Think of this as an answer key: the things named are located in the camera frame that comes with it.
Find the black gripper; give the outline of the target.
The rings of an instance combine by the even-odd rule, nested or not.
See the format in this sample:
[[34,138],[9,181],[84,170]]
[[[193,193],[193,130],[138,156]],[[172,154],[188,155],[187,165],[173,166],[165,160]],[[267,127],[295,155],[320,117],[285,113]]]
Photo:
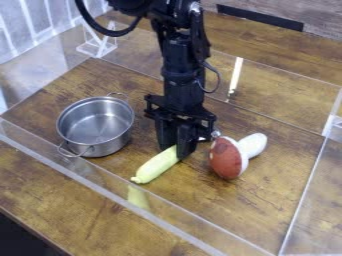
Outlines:
[[176,156],[184,159],[196,149],[197,129],[193,124],[211,129],[216,121],[216,116],[203,107],[205,73],[162,71],[161,75],[162,95],[144,97],[145,115],[154,121],[160,150],[176,144]]

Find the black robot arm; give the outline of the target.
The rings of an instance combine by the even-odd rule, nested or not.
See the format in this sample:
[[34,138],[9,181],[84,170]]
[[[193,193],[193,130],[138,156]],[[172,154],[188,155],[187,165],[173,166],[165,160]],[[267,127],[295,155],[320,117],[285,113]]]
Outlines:
[[203,107],[209,42],[199,0],[108,0],[122,14],[144,17],[156,33],[161,57],[162,93],[145,95],[145,116],[154,120],[161,149],[173,146],[185,158],[208,141],[216,116]]

